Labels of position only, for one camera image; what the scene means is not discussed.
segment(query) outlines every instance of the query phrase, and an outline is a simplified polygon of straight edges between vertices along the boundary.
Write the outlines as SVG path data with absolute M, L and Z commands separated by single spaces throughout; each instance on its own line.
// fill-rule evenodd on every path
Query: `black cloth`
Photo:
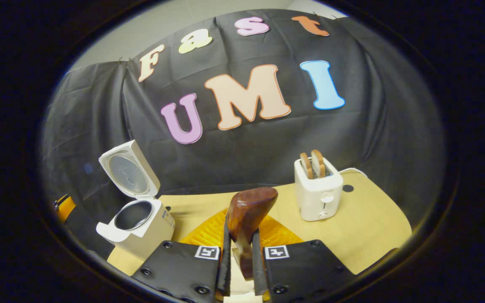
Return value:
M 237 34 L 235 21 L 252 16 L 262 18 L 269 31 Z M 319 21 L 330 35 L 306 31 L 291 20 L 295 16 Z M 180 54 L 181 37 L 203 28 L 212 42 Z M 160 44 L 165 50 L 159 53 L 153 75 L 138 82 L 140 58 Z M 311 60 L 330 63 L 343 107 L 320 111 L 313 106 L 312 80 L 299 67 Z M 277 65 L 279 87 L 291 113 L 270 120 L 256 115 L 249 122 L 235 109 L 242 125 L 219 130 L 217 103 L 204 83 L 228 74 L 246 88 L 250 71 L 263 64 Z M 160 109 L 177 104 L 181 128 L 189 130 L 187 113 L 179 105 L 189 93 L 197 94 L 203 135 L 194 144 L 180 144 Z M 48 200 L 69 194 L 93 222 L 108 223 L 132 198 L 116 188 L 98 158 L 129 140 L 137 141 L 160 179 L 160 194 L 208 194 L 292 183 L 293 162 L 299 154 L 318 149 L 338 170 L 364 171 L 415 227 L 437 199 L 446 164 L 436 102 L 409 61 L 354 19 L 276 9 L 230 13 L 181 29 L 130 61 L 67 73 L 46 113 L 44 188 Z

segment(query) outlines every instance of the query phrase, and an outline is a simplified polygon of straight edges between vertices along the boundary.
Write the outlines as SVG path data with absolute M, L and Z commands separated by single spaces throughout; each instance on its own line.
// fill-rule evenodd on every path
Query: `brown handle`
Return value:
M 229 235 L 239 249 L 237 262 L 246 280 L 252 278 L 252 235 L 278 197 L 276 189 L 260 187 L 237 192 L 227 210 Z

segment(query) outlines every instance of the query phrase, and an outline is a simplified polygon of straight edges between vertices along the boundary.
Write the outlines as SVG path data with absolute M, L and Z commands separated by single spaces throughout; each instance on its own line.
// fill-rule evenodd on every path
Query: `open lid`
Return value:
M 160 181 L 143 156 L 136 140 L 108 150 L 99 158 L 100 165 L 115 185 L 129 197 L 154 197 Z

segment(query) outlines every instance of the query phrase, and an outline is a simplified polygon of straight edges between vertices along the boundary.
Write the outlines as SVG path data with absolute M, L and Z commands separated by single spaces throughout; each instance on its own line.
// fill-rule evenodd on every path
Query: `letter m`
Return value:
M 278 68 L 273 64 L 254 67 L 250 72 L 248 88 L 243 88 L 226 74 L 208 79 L 205 87 L 213 91 L 220 112 L 221 121 L 218 128 L 227 130 L 241 125 L 242 119 L 235 116 L 233 107 L 236 107 L 248 121 L 254 121 L 258 100 L 261 100 L 262 107 L 259 116 L 263 119 L 288 115 L 291 107 L 283 101 L 276 79 L 277 71 Z

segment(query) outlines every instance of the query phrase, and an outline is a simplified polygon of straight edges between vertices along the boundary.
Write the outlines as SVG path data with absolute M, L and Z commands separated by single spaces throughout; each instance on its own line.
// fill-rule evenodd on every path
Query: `metal inner pot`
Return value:
M 115 215 L 115 227 L 122 230 L 133 230 L 150 218 L 155 208 L 149 201 L 134 201 L 123 207 Z

